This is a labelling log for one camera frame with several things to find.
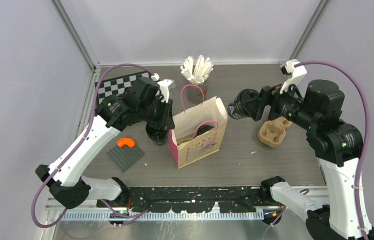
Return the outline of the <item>single black cup lid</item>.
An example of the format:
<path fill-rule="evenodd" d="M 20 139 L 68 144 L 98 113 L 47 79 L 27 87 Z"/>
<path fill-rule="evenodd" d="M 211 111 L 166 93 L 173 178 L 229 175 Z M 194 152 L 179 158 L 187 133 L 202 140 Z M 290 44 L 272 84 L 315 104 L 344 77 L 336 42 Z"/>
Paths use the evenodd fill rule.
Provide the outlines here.
<path fill-rule="evenodd" d="M 200 126 L 197 131 L 196 131 L 196 136 L 199 136 L 199 135 L 202 135 L 208 131 L 210 131 L 211 129 L 213 129 L 214 127 L 211 126 L 211 125 L 208 125 L 208 124 L 205 124 L 205 125 L 202 125 Z"/>

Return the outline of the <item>pink cakes paper bag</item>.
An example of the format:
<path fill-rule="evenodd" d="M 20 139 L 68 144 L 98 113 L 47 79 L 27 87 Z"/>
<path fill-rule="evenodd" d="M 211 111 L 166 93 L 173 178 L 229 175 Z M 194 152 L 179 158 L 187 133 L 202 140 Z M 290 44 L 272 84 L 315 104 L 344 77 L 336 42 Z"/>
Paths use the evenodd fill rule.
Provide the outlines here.
<path fill-rule="evenodd" d="M 185 85 L 181 94 L 190 85 L 195 86 Z M 190 108 L 186 108 L 181 99 L 181 105 L 182 112 L 173 117 L 175 128 L 168 132 L 169 150 L 178 169 L 219 151 L 228 121 L 226 108 L 219 97 L 208 100 L 203 97 L 201 103 Z M 214 128 L 196 136 L 202 125 Z"/>

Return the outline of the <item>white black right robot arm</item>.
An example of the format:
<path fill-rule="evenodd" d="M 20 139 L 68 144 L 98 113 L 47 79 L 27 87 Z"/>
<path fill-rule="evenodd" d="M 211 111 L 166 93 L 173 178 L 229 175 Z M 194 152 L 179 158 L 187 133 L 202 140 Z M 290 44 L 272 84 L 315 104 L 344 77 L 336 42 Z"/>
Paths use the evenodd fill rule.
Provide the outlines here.
<path fill-rule="evenodd" d="M 245 89 L 231 103 L 237 111 L 229 113 L 233 118 L 258 121 L 269 106 L 269 119 L 284 117 L 306 131 L 306 140 L 323 169 L 328 204 L 312 201 L 280 176 L 262 181 L 260 199 L 264 204 L 288 207 L 305 222 L 315 240 L 374 240 L 374 227 L 364 213 L 358 169 L 364 157 L 364 136 L 341 120 L 344 98 L 336 83 L 317 79 L 308 84 L 304 96 L 295 85 L 286 92 L 279 86 Z"/>

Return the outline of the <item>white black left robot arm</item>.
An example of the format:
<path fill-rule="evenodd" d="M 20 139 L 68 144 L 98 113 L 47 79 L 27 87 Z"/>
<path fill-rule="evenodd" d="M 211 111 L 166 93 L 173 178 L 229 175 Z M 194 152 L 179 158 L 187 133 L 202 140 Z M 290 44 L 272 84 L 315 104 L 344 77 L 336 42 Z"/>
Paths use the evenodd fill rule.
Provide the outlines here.
<path fill-rule="evenodd" d="M 37 176 L 51 195 L 67 209 L 85 200 L 107 200 L 116 207 L 129 198 L 128 187 L 117 177 L 96 179 L 83 176 L 97 154 L 127 126 L 146 122 L 153 130 L 174 129 L 170 89 L 174 81 L 138 77 L 119 95 L 105 97 L 90 122 L 71 146 L 50 165 L 41 164 Z"/>

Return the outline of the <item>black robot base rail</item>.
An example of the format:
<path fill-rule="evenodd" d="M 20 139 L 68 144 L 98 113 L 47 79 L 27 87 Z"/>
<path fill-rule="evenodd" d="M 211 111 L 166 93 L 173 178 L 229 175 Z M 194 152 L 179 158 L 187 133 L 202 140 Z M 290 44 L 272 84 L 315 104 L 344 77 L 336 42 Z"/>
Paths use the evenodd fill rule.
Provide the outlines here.
<path fill-rule="evenodd" d="M 269 200 L 258 187 L 201 186 L 201 187 L 130 187 L 129 198 L 120 205 L 109 201 L 113 208 L 150 213 L 209 213 L 218 207 L 220 213 L 252 213 L 258 208 L 279 212 L 283 205 Z"/>

